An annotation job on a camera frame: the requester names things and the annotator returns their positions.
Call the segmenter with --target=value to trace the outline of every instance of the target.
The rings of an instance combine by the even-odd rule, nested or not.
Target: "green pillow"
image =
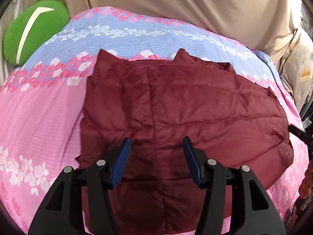
[[[3,39],[4,57],[14,65],[27,59],[68,23],[65,5],[58,1],[38,1],[19,15],[7,29]]]

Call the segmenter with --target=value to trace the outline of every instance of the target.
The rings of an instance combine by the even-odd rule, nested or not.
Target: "silver screw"
[[[216,164],[216,160],[214,160],[214,159],[209,159],[209,160],[208,160],[208,164],[209,164],[209,165],[215,165],[215,164]]]
[[[98,161],[97,161],[97,165],[98,165],[98,166],[103,166],[103,165],[105,165],[105,160],[98,160]]]
[[[67,166],[67,167],[65,167],[64,168],[64,170],[63,170],[65,173],[69,173],[69,172],[71,172],[72,171],[72,167],[70,167],[70,166]]]
[[[248,172],[250,170],[250,167],[248,165],[243,165],[241,169],[245,172]]]

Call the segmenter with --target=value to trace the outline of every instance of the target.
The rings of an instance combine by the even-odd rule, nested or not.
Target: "finger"
[[[308,170],[309,170],[309,172],[313,172],[313,160],[311,160],[311,161],[309,162]]]
[[[304,193],[306,194],[306,196],[309,196],[311,194],[311,188],[306,183],[306,179],[302,180],[301,187],[302,187]]]
[[[303,188],[301,185],[299,186],[299,194],[302,199],[306,198],[306,193],[303,191]]]
[[[307,169],[304,173],[304,177],[306,179],[306,183],[309,186],[309,188],[313,187],[313,174]]]

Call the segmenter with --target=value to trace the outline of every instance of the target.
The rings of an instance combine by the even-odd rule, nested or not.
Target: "bed sheet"
[[[0,88],[0,199],[25,232],[63,167],[78,167],[86,77],[93,73],[100,48],[133,60],[172,59],[184,48],[203,60],[230,62],[237,74],[270,87],[288,121],[302,128],[292,98],[266,54],[174,19],[112,7],[81,12]],[[293,135],[290,140],[294,162],[267,191],[284,221],[308,164],[306,146]],[[229,222],[224,220],[223,233]]]

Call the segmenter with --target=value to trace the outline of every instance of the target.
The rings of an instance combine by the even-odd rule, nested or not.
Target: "maroon puffer jacket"
[[[196,228],[205,192],[191,180],[185,136],[224,166],[249,165],[266,189],[293,161],[286,114],[272,90],[236,75],[229,63],[202,61],[183,49],[174,61],[132,62],[101,50],[83,112],[81,168],[123,137],[132,140],[123,181],[109,194],[125,235]],[[225,217],[230,210],[228,190]]]

